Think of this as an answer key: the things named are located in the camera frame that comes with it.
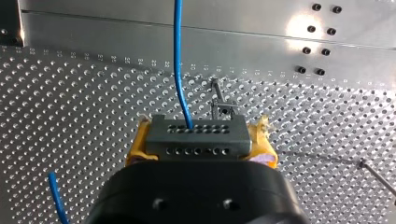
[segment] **metal plate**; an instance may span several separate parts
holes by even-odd
[[[167,71],[172,68],[170,26],[32,13],[22,18],[28,46],[70,49],[76,57],[104,60],[107,56],[111,62],[167,66]],[[184,28],[182,36],[183,69],[191,74],[204,70],[230,78],[249,76],[254,81],[307,79],[347,88],[392,90],[396,85],[394,50],[193,28]],[[311,54],[303,54],[304,47],[311,48]],[[330,49],[330,56],[322,55],[323,49]],[[296,73],[297,66],[305,67],[306,74]],[[316,75],[318,68],[326,75]]]
[[[2,222],[58,223],[46,178],[53,170],[67,215],[83,223],[104,182],[123,166],[138,117],[182,119],[165,64],[43,49],[2,48],[0,57]],[[185,94],[192,115],[210,119],[213,74],[197,68],[184,74]],[[387,223],[394,198],[355,163],[373,161],[396,185],[394,91],[251,74],[221,80],[225,98],[249,121],[270,116],[279,169],[312,223]]]
[[[314,3],[322,4],[314,11]],[[21,9],[122,21],[173,24],[172,0],[111,0],[62,3],[21,1]],[[339,14],[334,6],[342,7]],[[391,0],[200,0],[185,1],[183,25],[245,34],[292,36],[385,48],[396,47],[396,5]],[[307,27],[317,30],[311,34]],[[337,30],[327,35],[328,28]]]

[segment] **yellow part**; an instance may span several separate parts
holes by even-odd
[[[139,122],[139,127],[137,128],[137,134],[134,138],[134,142],[132,143],[131,150],[129,151],[125,165],[129,165],[131,163],[131,159],[133,157],[139,157],[145,160],[154,160],[157,161],[159,158],[156,155],[148,155],[146,153],[146,137],[149,133],[149,126],[151,121],[147,118],[143,118]],[[273,161],[268,161],[268,166],[271,168],[277,167],[277,154],[275,153],[273,147],[268,141],[268,117],[262,116],[257,123],[257,125],[249,124],[247,126],[250,139],[252,141],[252,147],[250,150],[250,154],[243,158],[244,161],[248,161],[253,159],[261,154],[268,154],[274,156]]]
[[[158,160],[158,156],[146,154],[146,137],[149,133],[150,124],[151,121],[147,118],[140,120],[131,150],[129,150],[129,153],[126,156],[125,166],[131,163],[132,157],[140,157],[146,160]]]
[[[252,158],[255,158],[261,154],[268,154],[274,156],[273,161],[268,161],[268,166],[271,168],[277,168],[277,154],[274,151],[273,147],[268,141],[268,127],[269,127],[268,116],[262,116],[257,123],[257,125],[249,124],[247,126],[248,133],[251,139],[251,150],[250,154],[244,158],[244,161],[248,161]]]

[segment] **blue cable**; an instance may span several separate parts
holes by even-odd
[[[180,101],[181,109],[183,110],[184,119],[186,120],[187,128],[192,129],[192,119],[187,106],[186,98],[183,93],[183,83],[180,73],[181,62],[181,15],[183,11],[183,0],[175,0],[175,21],[174,21],[174,70],[175,82],[178,100]]]
[[[58,217],[61,220],[61,223],[69,224],[66,212],[64,211],[64,204],[58,191],[58,185],[56,184],[56,176],[53,172],[49,172],[49,188],[52,194],[52,199],[53,201],[55,201],[56,212],[58,213]]]

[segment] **perforated metal panel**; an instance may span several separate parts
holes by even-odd
[[[168,67],[99,62],[65,51],[2,51],[0,215],[5,223],[58,223],[47,184],[52,170],[67,215],[72,223],[83,223],[100,188],[123,166],[139,116],[182,119]],[[203,67],[184,74],[197,119],[210,119],[212,76]],[[224,95],[237,101],[249,121],[270,116],[279,170],[312,223],[386,223],[394,199],[355,163],[372,160],[396,185],[395,92],[253,76],[221,77]]]

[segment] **black bolt head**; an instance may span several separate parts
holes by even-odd
[[[320,76],[324,76],[326,74],[326,72],[321,68],[318,68],[315,73]]]
[[[308,47],[303,48],[303,53],[304,54],[310,54],[311,53],[311,48],[308,48]]]
[[[315,26],[308,26],[307,30],[309,33],[314,33],[317,30],[317,28]]]
[[[321,52],[324,56],[329,56],[331,51],[329,49],[323,49]]]
[[[298,73],[305,74],[306,68],[301,67],[301,66],[298,66],[297,69],[296,69],[296,71],[297,71]]]
[[[328,35],[335,35],[335,33],[337,33],[337,31],[336,31],[334,28],[329,28],[329,29],[327,30],[327,34],[328,34]]]
[[[343,11],[343,9],[341,8],[341,7],[334,7],[333,9],[332,9],[332,12],[333,13],[341,13]]]
[[[314,4],[312,6],[312,9],[315,10],[315,11],[320,11],[321,10],[321,4],[318,4],[318,3]]]

